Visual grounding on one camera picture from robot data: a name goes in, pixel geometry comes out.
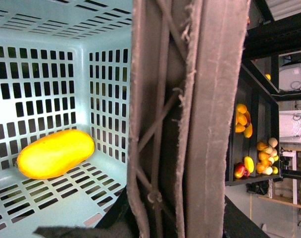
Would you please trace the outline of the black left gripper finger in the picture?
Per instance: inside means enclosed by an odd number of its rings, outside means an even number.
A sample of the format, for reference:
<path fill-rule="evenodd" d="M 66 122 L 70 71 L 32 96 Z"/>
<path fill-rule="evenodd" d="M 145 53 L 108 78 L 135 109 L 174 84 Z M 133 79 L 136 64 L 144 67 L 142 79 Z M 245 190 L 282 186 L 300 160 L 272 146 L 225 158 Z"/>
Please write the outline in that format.
<path fill-rule="evenodd" d="M 137 238 L 125 225 L 114 225 L 107 229 L 81 227 L 38 227 L 33 234 L 43 238 Z"/>

